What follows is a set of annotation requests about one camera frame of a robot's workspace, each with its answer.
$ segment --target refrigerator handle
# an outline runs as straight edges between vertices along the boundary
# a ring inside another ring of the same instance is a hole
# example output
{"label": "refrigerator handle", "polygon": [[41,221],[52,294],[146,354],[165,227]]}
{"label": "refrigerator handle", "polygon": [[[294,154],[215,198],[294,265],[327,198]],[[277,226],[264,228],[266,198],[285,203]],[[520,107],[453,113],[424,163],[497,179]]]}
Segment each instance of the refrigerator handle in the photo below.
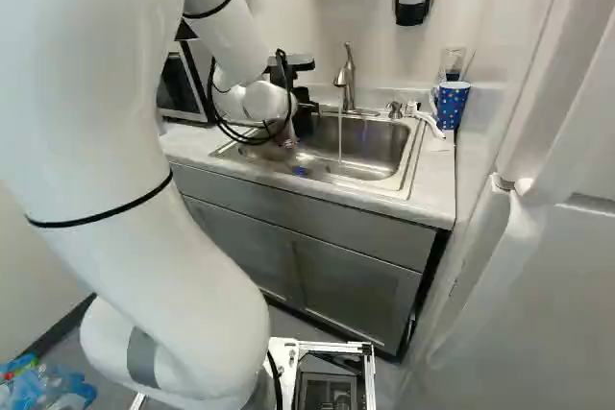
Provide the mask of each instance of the refrigerator handle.
{"label": "refrigerator handle", "polygon": [[615,10],[596,48],[577,96],[534,178],[521,178],[515,189],[528,203],[559,204],[587,175],[591,162],[612,136],[615,105]]}
{"label": "refrigerator handle", "polygon": [[549,207],[527,205],[515,191],[508,194],[510,214],[495,251],[453,325],[428,353],[427,362],[434,369],[457,357],[479,334],[540,244]]}

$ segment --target microwave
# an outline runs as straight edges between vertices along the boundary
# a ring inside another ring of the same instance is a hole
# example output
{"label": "microwave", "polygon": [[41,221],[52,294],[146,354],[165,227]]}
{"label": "microwave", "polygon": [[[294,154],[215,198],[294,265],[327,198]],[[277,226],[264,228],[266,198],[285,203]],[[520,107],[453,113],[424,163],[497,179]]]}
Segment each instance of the microwave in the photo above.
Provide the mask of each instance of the microwave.
{"label": "microwave", "polygon": [[160,76],[156,102],[164,118],[210,125],[215,115],[190,48],[192,41],[173,42]]}

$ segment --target running water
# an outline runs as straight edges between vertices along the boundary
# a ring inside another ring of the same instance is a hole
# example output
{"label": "running water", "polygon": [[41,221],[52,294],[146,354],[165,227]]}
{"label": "running water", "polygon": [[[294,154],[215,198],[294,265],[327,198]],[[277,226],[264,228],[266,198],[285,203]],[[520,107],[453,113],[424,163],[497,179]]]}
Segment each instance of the running water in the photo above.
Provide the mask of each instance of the running water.
{"label": "running water", "polygon": [[337,168],[342,169],[342,103],[339,103],[339,111],[337,112]]}

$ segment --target sink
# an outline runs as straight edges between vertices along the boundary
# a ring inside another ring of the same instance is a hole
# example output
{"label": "sink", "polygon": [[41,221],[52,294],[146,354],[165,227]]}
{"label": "sink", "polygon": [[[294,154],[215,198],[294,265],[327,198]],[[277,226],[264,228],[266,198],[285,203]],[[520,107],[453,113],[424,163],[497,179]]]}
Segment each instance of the sink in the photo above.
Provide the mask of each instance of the sink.
{"label": "sink", "polygon": [[[232,142],[211,155],[287,175],[407,198],[418,154],[413,147],[420,144],[423,123],[350,114],[341,119],[341,161],[338,116],[332,113],[312,114],[312,130],[293,148],[274,142],[260,146]],[[255,129],[247,135],[263,137],[267,131]]]}

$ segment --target blue cup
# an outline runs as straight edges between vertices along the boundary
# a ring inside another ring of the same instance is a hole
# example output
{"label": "blue cup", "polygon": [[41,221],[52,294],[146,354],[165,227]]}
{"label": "blue cup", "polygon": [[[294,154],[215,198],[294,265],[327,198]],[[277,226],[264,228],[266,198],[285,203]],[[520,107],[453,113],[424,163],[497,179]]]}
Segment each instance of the blue cup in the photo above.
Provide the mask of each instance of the blue cup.
{"label": "blue cup", "polygon": [[455,130],[470,94],[467,82],[443,82],[438,93],[438,129]]}

